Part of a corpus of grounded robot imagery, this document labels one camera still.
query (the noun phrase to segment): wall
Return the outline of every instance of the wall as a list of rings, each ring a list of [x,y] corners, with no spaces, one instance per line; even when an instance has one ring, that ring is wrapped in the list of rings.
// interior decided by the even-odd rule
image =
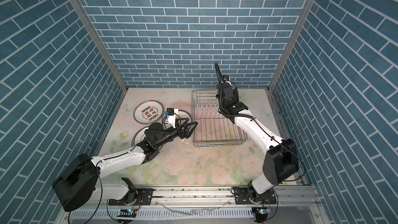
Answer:
[[[266,87],[305,0],[81,0],[129,87]]]
[[[121,90],[67,0],[0,0],[0,223],[45,224],[51,188],[93,154]]]
[[[398,223],[398,0],[316,0],[274,95],[334,223]]]

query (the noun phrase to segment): floral tablecloth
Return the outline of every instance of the floral tablecloth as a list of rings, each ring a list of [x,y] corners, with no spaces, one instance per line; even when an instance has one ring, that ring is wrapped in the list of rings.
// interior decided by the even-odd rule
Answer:
[[[129,89],[99,154],[131,147],[132,137],[145,126],[133,117],[140,103],[156,100],[165,109],[173,107],[191,112],[191,92],[192,89]],[[254,116],[278,134],[265,91],[240,89],[239,94],[240,101]],[[196,148],[191,138],[176,138],[165,144],[152,161],[127,167],[104,180],[129,177],[136,185],[246,185],[262,173],[263,161],[262,150],[250,137],[240,146],[206,148]]]

